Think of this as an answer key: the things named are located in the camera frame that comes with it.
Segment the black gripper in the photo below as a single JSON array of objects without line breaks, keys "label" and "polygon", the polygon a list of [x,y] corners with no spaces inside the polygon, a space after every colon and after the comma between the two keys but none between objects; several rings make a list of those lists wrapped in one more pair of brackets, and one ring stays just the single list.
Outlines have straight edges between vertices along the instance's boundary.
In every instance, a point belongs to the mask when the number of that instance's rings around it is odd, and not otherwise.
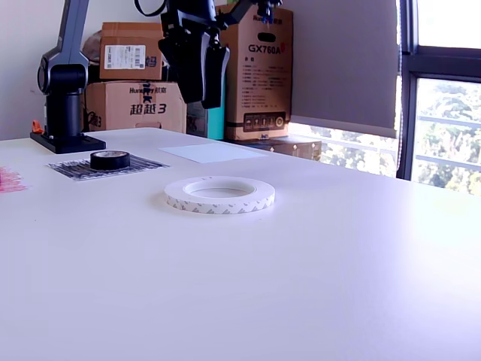
[{"label": "black gripper", "polygon": [[185,103],[219,108],[230,50],[222,46],[215,1],[164,1],[159,41]]}]

